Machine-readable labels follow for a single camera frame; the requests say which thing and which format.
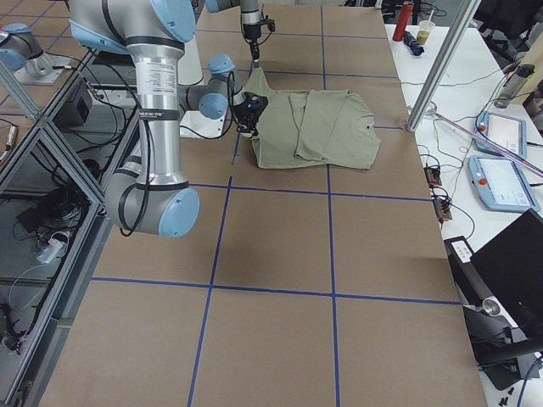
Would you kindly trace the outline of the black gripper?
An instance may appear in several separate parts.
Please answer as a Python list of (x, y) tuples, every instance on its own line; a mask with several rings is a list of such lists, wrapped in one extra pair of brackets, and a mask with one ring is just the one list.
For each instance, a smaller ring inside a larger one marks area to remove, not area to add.
[(261, 115), (261, 109), (254, 105), (238, 105), (232, 108), (237, 131), (250, 135), (257, 135), (257, 123)]
[(245, 26), (245, 40), (249, 44), (249, 50), (251, 53), (252, 66), (254, 69), (260, 67), (260, 45), (259, 40), (261, 37), (261, 28), (259, 25), (246, 25)]

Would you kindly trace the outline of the third robot arm in background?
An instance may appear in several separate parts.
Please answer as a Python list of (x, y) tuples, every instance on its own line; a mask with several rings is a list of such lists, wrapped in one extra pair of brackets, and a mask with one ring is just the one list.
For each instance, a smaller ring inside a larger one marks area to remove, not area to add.
[(1, 28), (1, 62), (26, 85), (52, 85), (65, 70), (71, 70), (70, 57), (46, 53), (31, 28), (12, 23)]

